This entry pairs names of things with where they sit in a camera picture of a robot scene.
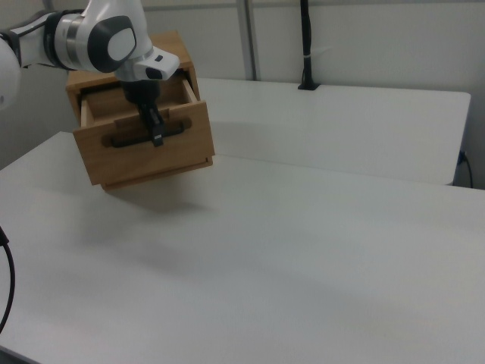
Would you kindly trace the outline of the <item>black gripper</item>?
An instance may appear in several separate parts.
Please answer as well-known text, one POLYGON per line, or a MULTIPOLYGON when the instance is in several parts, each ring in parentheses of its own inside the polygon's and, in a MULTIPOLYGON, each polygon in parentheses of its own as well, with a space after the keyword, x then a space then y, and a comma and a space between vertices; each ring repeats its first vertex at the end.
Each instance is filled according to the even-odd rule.
POLYGON ((152 108, 160 96, 161 87, 156 80, 138 80, 120 83, 125 99, 138 105, 139 116, 145 125, 150 125, 154 147, 164 144, 164 120, 156 108, 152 108))

